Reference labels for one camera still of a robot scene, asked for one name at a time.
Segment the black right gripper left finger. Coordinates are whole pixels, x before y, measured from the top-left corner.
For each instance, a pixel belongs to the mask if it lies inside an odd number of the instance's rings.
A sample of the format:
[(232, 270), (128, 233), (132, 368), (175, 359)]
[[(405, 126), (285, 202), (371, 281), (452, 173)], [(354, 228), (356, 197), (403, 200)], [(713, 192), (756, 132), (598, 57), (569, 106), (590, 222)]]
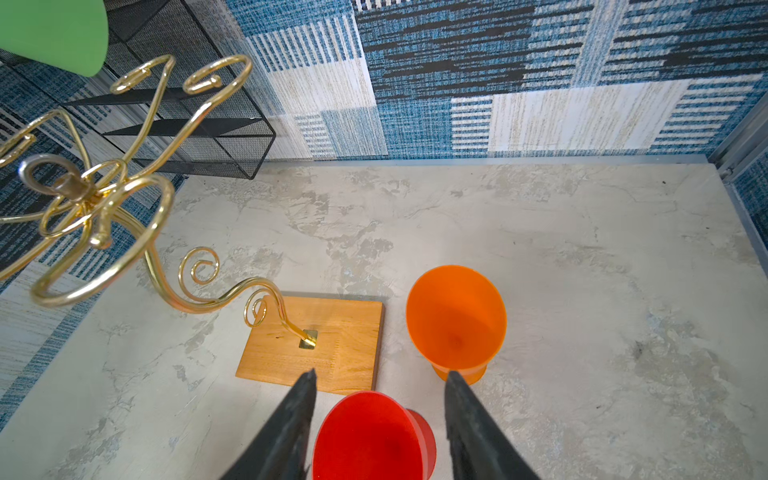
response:
[(314, 369), (302, 373), (253, 441), (221, 479), (306, 479), (317, 396)]

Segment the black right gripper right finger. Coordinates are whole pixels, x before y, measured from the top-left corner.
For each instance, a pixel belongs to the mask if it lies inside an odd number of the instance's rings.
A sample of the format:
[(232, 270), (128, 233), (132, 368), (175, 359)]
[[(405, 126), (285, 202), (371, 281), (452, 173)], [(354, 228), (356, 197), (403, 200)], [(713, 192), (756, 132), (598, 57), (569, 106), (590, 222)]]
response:
[(454, 479), (539, 479), (456, 371), (444, 409)]

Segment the red wine glass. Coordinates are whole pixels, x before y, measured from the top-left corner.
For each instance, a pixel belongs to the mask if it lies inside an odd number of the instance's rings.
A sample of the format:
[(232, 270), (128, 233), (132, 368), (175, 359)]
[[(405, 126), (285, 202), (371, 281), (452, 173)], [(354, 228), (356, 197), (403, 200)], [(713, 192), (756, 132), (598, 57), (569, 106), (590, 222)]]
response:
[(364, 391), (328, 413), (312, 459), (314, 479), (429, 479), (437, 445), (426, 419), (391, 397)]

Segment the orange wine glass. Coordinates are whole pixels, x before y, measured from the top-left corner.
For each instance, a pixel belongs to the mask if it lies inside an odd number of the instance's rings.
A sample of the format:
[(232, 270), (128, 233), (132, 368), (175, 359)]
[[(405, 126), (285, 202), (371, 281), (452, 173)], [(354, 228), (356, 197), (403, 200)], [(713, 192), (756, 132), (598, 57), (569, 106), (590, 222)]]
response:
[(443, 380), (452, 371), (477, 383), (501, 350), (508, 318), (502, 296), (479, 272), (444, 265), (411, 288), (405, 318), (416, 349)]

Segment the green wine glass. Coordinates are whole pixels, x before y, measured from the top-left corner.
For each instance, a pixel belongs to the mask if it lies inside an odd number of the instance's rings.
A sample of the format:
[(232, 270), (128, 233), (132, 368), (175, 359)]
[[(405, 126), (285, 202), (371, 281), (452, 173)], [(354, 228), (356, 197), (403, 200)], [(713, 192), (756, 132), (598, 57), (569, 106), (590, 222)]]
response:
[(92, 77), (109, 45), (100, 0), (2, 0), (1, 48), (9, 53)]

